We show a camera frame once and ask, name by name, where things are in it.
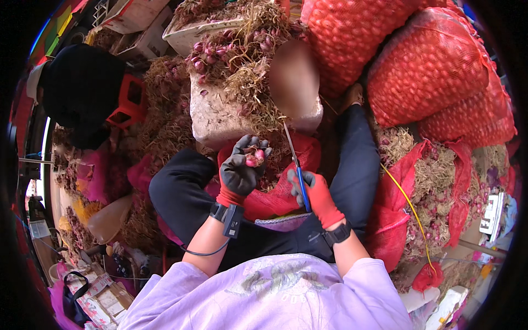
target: black bag strap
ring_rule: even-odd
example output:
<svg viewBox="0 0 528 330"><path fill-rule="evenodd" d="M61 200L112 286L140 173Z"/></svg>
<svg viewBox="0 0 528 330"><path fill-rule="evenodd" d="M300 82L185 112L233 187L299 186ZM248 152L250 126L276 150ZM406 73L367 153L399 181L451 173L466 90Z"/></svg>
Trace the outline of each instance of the black bag strap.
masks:
<svg viewBox="0 0 528 330"><path fill-rule="evenodd" d="M75 276L78 276L78 277L82 277L84 280L85 280L85 284L79 289L77 290L77 292L75 292L75 294L73 295L73 299L71 301L77 301L77 299L79 299L80 297L84 296L85 293L88 292L88 287L89 287L89 283L88 283L88 279L86 278L86 276L84 276L83 274L79 273L78 271L71 271L69 272L68 274L66 274L66 276L64 277L64 287L67 288L67 285L66 285L66 281L68 279L68 275L75 275Z"/></svg>

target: black cable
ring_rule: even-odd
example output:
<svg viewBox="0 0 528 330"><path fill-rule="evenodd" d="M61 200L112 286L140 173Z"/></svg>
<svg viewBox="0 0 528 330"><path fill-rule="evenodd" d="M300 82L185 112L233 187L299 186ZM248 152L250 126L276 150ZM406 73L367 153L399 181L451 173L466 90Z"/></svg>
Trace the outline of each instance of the black cable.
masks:
<svg viewBox="0 0 528 330"><path fill-rule="evenodd" d="M212 256L213 254L222 251L222 249L225 248L225 246L229 243L229 240L230 240L230 239L231 239L231 238L228 238L228 240L225 241L225 243L220 247L220 249L218 249L218 250L216 250L216 251L214 251L214 252L211 252L211 253L198 253L198 252L193 252L193 251L189 251L189 250L185 249L185 248L183 247L183 245L178 245L178 246L180 247L180 249L184 250L184 251L187 252L187 253L194 254L195 256L203 256L203 257L206 257L206 256Z"/></svg>

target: work glove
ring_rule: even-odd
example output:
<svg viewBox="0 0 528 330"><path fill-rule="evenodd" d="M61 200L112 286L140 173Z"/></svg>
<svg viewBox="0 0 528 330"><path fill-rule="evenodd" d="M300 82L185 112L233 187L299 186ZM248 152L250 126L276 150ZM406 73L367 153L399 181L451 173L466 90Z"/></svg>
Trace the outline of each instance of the work glove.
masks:
<svg viewBox="0 0 528 330"><path fill-rule="evenodd" d="M255 189L257 180L264 174L266 159L271 154L268 141L259 142L258 136L244 135L233 147L231 156L220 166L220 194L216 201L225 207L229 204L242 205L244 199ZM244 148L258 145L264 150L264 162L259 167L246 165Z"/></svg>
<svg viewBox="0 0 528 330"><path fill-rule="evenodd" d="M330 196L330 190L326 184L325 178L320 174L309 171L303 171L303 184L310 200L310 205L315 215L321 221L323 229L326 229L334 223L343 220L345 215L341 213L334 204ZM293 185L291 194L296 197L299 207L304 207L303 195L299 186L297 172L293 169L288 170L288 182Z"/></svg>

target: black pants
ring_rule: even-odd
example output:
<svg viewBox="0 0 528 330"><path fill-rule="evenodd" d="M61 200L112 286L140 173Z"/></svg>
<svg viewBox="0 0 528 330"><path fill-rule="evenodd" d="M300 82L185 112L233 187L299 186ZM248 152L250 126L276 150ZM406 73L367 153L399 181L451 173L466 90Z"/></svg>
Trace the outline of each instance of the black pants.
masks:
<svg viewBox="0 0 528 330"><path fill-rule="evenodd" d="M336 130L341 159L329 190L337 208L362 239L378 184L380 158L361 106L350 106L338 118ZM186 245L209 216L214 199L203 189L214 174L216 168L210 159L185 149L172 157L150 183L150 199L156 211ZM291 232L266 229L244 220L238 238L229 242L219 270L257 257L298 252L333 262L333 256L324 257L308 243L313 231L323 232L313 213Z"/></svg>

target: purple t-shirt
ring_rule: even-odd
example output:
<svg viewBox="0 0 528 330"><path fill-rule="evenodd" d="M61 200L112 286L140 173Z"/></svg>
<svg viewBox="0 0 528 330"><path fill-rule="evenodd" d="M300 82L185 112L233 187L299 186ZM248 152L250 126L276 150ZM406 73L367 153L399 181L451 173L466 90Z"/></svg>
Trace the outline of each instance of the purple t-shirt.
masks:
<svg viewBox="0 0 528 330"><path fill-rule="evenodd" d="M209 278L187 262L153 275L119 329L412 329L383 261L342 279L307 254L244 262Z"/></svg>

